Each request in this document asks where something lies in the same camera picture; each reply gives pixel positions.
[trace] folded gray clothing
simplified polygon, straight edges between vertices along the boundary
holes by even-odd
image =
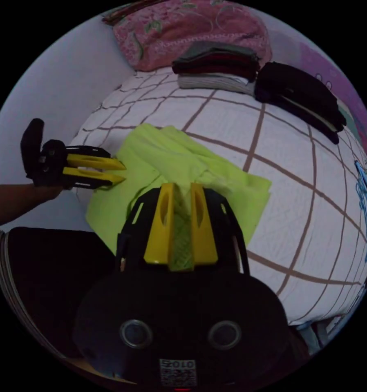
[[[181,89],[218,89],[243,93],[254,94],[254,83],[242,83],[232,78],[217,74],[180,74],[178,75],[178,86]]]
[[[210,53],[231,53],[231,54],[241,54],[248,57],[253,57],[254,60],[258,60],[256,52],[251,48],[246,48],[239,45],[225,44],[223,42],[214,41],[194,41],[189,49],[179,56],[176,61],[190,61],[198,56]]]

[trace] lime green cloth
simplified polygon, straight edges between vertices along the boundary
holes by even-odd
[[[126,178],[110,189],[96,190],[87,210],[87,221],[109,249],[116,253],[121,231],[136,199],[163,183],[177,185],[174,216],[175,269],[191,264],[190,184],[201,183],[225,196],[249,243],[269,199],[271,182],[243,172],[172,126],[162,130],[149,124],[134,129],[116,157],[126,171],[112,171]]]

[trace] hand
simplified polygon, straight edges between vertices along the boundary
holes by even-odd
[[[42,201],[54,200],[63,190],[62,186],[35,187],[38,196]]]

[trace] stack of folded clothes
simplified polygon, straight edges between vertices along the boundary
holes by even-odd
[[[278,106],[322,132],[333,144],[346,125],[337,98],[314,76],[277,62],[268,62],[258,73],[254,98]]]
[[[254,83],[229,73],[183,73],[178,75],[181,89],[219,89],[253,95]]]
[[[250,48],[213,41],[196,41],[172,70],[180,88],[223,89],[253,94],[259,58]]]

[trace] camera lens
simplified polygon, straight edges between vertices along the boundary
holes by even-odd
[[[122,341],[132,348],[145,348],[152,343],[152,330],[140,320],[128,320],[120,328]]]
[[[233,348],[241,340],[241,329],[233,321],[220,321],[208,333],[208,342],[217,350]]]

